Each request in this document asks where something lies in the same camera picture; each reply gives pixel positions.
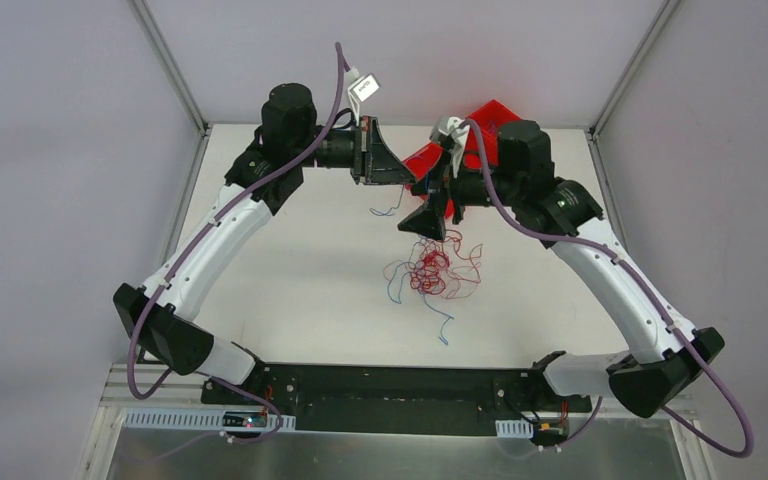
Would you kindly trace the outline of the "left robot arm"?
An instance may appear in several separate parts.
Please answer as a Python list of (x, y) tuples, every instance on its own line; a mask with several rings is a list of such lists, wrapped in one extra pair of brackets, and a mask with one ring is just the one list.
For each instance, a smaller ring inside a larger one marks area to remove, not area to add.
[(226, 381), (227, 391), (241, 404), (263, 396), (265, 378), (254, 370), (257, 357), (195, 322), (215, 282), (302, 185), (304, 168), (346, 169), (363, 185), (407, 185), (415, 180), (384, 143), (376, 118), (360, 116), (344, 129), (316, 120), (308, 87), (274, 87), (262, 106), (253, 141), (232, 163), (196, 230), (141, 285), (124, 283), (116, 290), (113, 303), (130, 338), (130, 364), (143, 350), (178, 375)]

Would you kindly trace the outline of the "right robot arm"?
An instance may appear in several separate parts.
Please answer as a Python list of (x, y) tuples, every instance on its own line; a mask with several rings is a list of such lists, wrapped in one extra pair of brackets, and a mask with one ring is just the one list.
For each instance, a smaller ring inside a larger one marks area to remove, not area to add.
[(420, 180), (424, 203), (399, 229), (439, 241), (446, 212), (459, 222), (468, 207), (493, 207), (584, 282), (626, 342), (611, 356), (550, 358), (527, 384), (533, 405), (550, 410), (567, 395), (608, 393), (648, 418), (666, 411), (698, 377), (712, 375), (711, 361), (725, 345), (720, 333), (695, 326), (639, 271), (595, 198), (556, 174), (550, 137), (536, 122), (500, 126), (494, 154), (471, 119), (444, 117), (430, 139), (441, 153)]

